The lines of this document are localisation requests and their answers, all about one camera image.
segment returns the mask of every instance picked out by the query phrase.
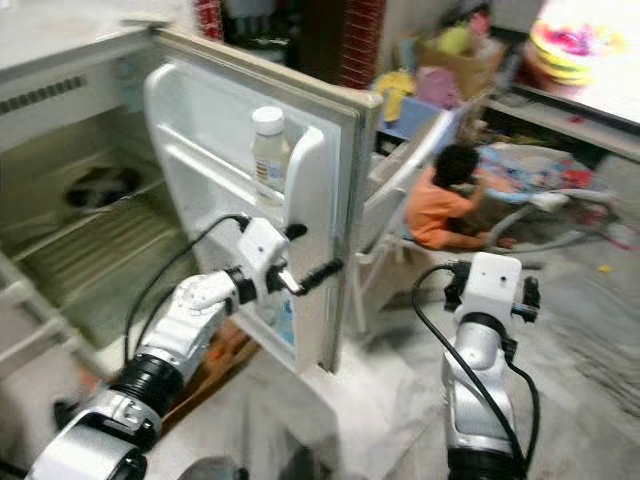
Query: refrigerator vent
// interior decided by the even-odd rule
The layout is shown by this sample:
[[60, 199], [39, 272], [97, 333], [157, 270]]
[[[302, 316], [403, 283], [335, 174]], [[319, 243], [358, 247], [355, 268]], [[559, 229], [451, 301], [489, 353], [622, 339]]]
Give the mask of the refrigerator vent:
[[29, 92], [23, 92], [11, 98], [0, 100], [0, 115], [5, 115], [15, 110], [28, 107], [29, 105], [64, 95], [67, 92], [83, 88], [86, 85], [86, 77], [84, 75], [78, 75], [56, 83], [34, 88]]

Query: cardboard box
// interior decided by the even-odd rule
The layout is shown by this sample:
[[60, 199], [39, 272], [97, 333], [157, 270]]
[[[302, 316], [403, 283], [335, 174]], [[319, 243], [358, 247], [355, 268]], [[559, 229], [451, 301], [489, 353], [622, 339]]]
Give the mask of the cardboard box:
[[416, 44], [418, 63], [424, 67], [444, 67], [453, 72], [462, 96], [468, 100], [493, 83], [493, 76], [506, 51], [506, 47], [497, 40], [487, 41], [491, 42], [488, 51], [476, 58], [443, 53], [436, 48], [434, 39], [422, 39]]

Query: black cable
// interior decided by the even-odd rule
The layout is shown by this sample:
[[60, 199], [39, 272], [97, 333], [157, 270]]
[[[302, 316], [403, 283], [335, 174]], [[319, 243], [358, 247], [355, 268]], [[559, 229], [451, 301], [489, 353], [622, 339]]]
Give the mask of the black cable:
[[167, 299], [171, 296], [171, 294], [176, 289], [176, 287], [177, 287], [177, 285], [173, 285], [172, 287], [169, 287], [160, 296], [160, 298], [158, 299], [158, 302], [154, 305], [153, 310], [151, 310], [151, 313], [149, 313], [149, 316], [145, 320], [144, 325], [142, 327], [142, 330], [140, 331], [140, 336], [138, 337], [138, 341], [136, 342], [136, 350], [138, 350], [138, 348], [140, 348], [140, 345], [142, 344], [142, 339], [144, 338], [144, 336], [147, 333], [147, 330], [149, 330], [149, 327], [153, 323], [153, 319], [156, 317], [156, 315], [158, 314], [158, 312], [162, 308], [162, 305], [164, 305], [164, 302], [167, 301]]
[[438, 328], [433, 323], [431, 323], [431, 320], [427, 318], [427, 316], [424, 314], [424, 312], [422, 312], [422, 309], [420, 308], [420, 305], [418, 303], [418, 291], [420, 289], [420, 285], [422, 284], [422, 282], [424, 282], [424, 280], [429, 275], [431, 275], [434, 272], [437, 272], [438, 270], [452, 271], [452, 268], [449, 265], [438, 265], [436, 267], [430, 268], [429, 270], [424, 272], [422, 275], [420, 275], [418, 280], [416, 280], [416, 282], [413, 284], [413, 288], [411, 289], [411, 304], [413, 305], [413, 309], [416, 312], [416, 315], [418, 315], [418, 317], [420, 318], [420, 320], [422, 320], [422, 323], [424, 323], [427, 326], [427, 328], [431, 331], [431, 333], [435, 335], [435, 337], [447, 349], [447, 351], [456, 360], [456, 362], [458, 362], [458, 365], [460, 365], [462, 370], [464, 370], [464, 372], [471, 379], [475, 387], [482, 394], [482, 397], [487, 402], [487, 404], [489, 405], [489, 408], [491, 408], [494, 415], [498, 419], [498, 422], [500, 423], [505, 433], [507, 434], [509, 443], [511, 445], [511, 450], [513, 452], [514, 459], [516, 461], [516, 466], [518, 468], [518, 474], [524, 478], [526, 477], [526, 470], [524, 469], [525, 460], [522, 455], [522, 449], [520, 448], [520, 443], [518, 442], [518, 437], [516, 436], [516, 433], [513, 431], [513, 428], [511, 428], [511, 425], [509, 424], [509, 420], [507, 420], [507, 417], [505, 417], [504, 413], [502, 412], [498, 404], [495, 402], [495, 400], [493, 399], [493, 397], [491, 396], [487, 388], [484, 386], [484, 384], [478, 378], [478, 376], [474, 373], [471, 367], [467, 364], [467, 362], [465, 362], [464, 358], [460, 356], [460, 354], [455, 349], [455, 347], [451, 345], [451, 343], [449, 343], [449, 340], [447, 340], [447, 337], [445, 337], [442, 334], [442, 332], [440, 332], [440, 330], [438, 330]]
[[4, 460], [0, 460], [0, 470], [16, 478], [25, 478], [29, 474], [27, 470], [11, 465]]
[[229, 215], [223, 215], [223, 216], [219, 217], [215, 222], [213, 222], [211, 225], [209, 225], [207, 228], [205, 228], [202, 231], [202, 233], [200, 233], [200, 235], [198, 235], [196, 238], [194, 238], [189, 243], [187, 243], [187, 245], [185, 245], [179, 252], [177, 252], [173, 257], [171, 257], [156, 272], [156, 274], [151, 278], [151, 280], [149, 280], [149, 282], [147, 282], [145, 287], [138, 294], [138, 296], [136, 297], [135, 301], [133, 302], [133, 305], [131, 306], [131, 309], [129, 310], [129, 313], [127, 313], [127, 317], [125, 318], [125, 322], [124, 322], [125, 325], [124, 325], [124, 355], [123, 355], [124, 356], [124, 362], [123, 362], [123, 365], [126, 364], [129, 361], [129, 338], [131, 336], [131, 327], [133, 326], [133, 320], [134, 320], [134, 318], [136, 316], [136, 313], [138, 313], [138, 310], [140, 309], [140, 306], [142, 305], [142, 302], [144, 301], [145, 297], [147, 296], [147, 294], [149, 293], [151, 288], [153, 288], [153, 286], [160, 279], [160, 277], [162, 277], [162, 275], [164, 275], [164, 273], [167, 270], [169, 270], [169, 268], [177, 260], [182, 258], [187, 253], [189, 253], [191, 251], [191, 249], [198, 242], [200, 242], [204, 237], [206, 237], [211, 232], [211, 230], [216, 228], [218, 225], [220, 225], [225, 220], [235, 220], [238, 223], [238, 225], [240, 225], [240, 230], [241, 231], [244, 231], [244, 229], [247, 227], [247, 225], [249, 224], [249, 221], [250, 221], [249, 217], [247, 217], [246, 215], [239, 215], [239, 214], [229, 214]]
[[529, 391], [531, 392], [531, 404], [532, 404], [532, 416], [533, 421], [531, 424], [531, 435], [529, 436], [529, 446], [527, 447], [527, 455], [525, 457], [525, 470], [529, 470], [531, 462], [533, 461], [533, 454], [536, 450], [536, 444], [538, 443], [538, 432], [540, 431], [540, 394], [536, 388], [536, 384], [533, 378], [529, 376], [527, 372], [516, 367], [511, 361], [507, 361], [509, 368], [524, 379], [527, 382]]

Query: fabric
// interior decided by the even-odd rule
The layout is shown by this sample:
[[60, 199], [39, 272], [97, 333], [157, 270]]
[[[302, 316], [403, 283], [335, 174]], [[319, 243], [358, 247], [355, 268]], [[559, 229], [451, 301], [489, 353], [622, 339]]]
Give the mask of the fabric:
[[395, 122], [402, 113], [402, 100], [416, 90], [413, 77], [403, 71], [385, 73], [376, 84], [376, 93], [386, 97], [384, 121]]
[[604, 190], [606, 187], [595, 178], [593, 172], [573, 157], [541, 165], [532, 169], [509, 156], [508, 149], [478, 148], [480, 170], [499, 185], [494, 189], [504, 193], [540, 193], [555, 189]]
[[474, 204], [434, 185], [434, 174], [435, 169], [428, 168], [414, 186], [407, 206], [407, 225], [416, 242], [428, 248], [440, 249], [451, 245], [457, 235], [449, 230], [449, 220], [471, 212]]
[[462, 103], [453, 73], [440, 67], [421, 67], [418, 70], [416, 98], [444, 110], [457, 108]]

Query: white bottle cap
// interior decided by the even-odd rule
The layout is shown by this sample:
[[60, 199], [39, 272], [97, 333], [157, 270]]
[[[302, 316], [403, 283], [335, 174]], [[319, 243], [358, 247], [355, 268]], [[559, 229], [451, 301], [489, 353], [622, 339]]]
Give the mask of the white bottle cap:
[[284, 113], [278, 107], [262, 107], [251, 115], [256, 132], [260, 135], [278, 135], [284, 131]]

